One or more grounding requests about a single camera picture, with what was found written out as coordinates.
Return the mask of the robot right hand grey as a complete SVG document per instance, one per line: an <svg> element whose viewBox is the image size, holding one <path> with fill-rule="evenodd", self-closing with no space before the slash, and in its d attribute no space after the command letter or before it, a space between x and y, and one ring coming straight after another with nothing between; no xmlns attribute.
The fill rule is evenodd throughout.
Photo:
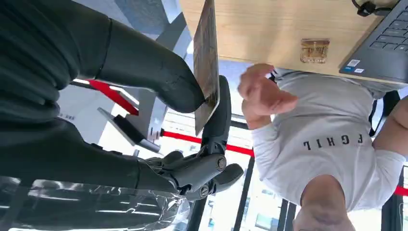
<svg viewBox="0 0 408 231"><path fill-rule="evenodd" d="M232 186L242 175L225 165L230 101L204 130L203 149L138 160L86 143L59 118L59 92L75 78L152 90L190 113L204 95L185 61L108 16L72 0L0 3L0 174L36 180L182 192L189 200Z"/></svg>

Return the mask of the person's left hand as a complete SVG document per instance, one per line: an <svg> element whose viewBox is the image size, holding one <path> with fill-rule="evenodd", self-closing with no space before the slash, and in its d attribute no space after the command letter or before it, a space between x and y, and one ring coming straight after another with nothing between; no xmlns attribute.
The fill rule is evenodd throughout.
<svg viewBox="0 0 408 231"><path fill-rule="evenodd" d="M293 110L298 98L280 90L275 82L266 78L274 70L269 64L255 64L240 76L238 92L243 98L242 113L250 130L271 123L271 115Z"/></svg>

